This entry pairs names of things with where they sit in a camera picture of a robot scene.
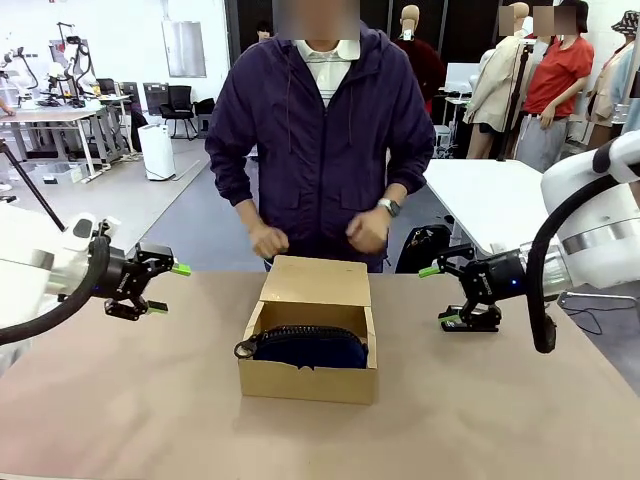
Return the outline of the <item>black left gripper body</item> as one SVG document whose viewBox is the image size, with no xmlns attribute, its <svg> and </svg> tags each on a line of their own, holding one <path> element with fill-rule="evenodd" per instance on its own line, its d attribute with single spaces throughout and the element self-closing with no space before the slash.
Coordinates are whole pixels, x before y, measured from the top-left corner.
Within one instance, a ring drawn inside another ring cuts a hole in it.
<svg viewBox="0 0 640 480">
<path fill-rule="evenodd" d="M 133 305 L 147 305 L 143 292 L 149 282 L 149 259 L 150 253 L 142 247 L 136 247 L 129 257 L 123 250 L 110 247 L 107 268 L 93 288 L 92 295 L 118 302 L 129 300 Z"/>
</svg>

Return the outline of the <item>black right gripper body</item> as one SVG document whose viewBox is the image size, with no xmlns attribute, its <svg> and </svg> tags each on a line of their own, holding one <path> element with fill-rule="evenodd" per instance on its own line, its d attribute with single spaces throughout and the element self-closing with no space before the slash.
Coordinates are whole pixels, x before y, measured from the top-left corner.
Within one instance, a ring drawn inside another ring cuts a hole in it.
<svg viewBox="0 0 640 480">
<path fill-rule="evenodd" d="M 526 270 L 519 251 L 474 260 L 462 268 L 469 301 L 501 301 L 526 294 Z"/>
</svg>

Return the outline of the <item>person's left hand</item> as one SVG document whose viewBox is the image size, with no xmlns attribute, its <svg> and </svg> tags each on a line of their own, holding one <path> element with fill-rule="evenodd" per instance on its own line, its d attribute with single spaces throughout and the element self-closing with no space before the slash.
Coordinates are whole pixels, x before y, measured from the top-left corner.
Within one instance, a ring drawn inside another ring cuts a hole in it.
<svg viewBox="0 0 640 480">
<path fill-rule="evenodd" d="M 385 207 L 359 213 L 347 227 L 349 243 L 361 253 L 380 253 L 387 245 L 391 219 Z"/>
</svg>

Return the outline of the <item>person's right hand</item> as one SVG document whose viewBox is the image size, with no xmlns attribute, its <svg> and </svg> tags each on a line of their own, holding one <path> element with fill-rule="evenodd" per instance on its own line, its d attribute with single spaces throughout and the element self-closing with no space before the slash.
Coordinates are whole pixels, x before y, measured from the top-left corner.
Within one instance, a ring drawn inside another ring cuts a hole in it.
<svg viewBox="0 0 640 480">
<path fill-rule="evenodd" d="M 270 260 L 289 249 L 287 235 L 280 229 L 266 225 L 260 221 L 249 228 L 249 238 L 256 255 Z"/>
</svg>

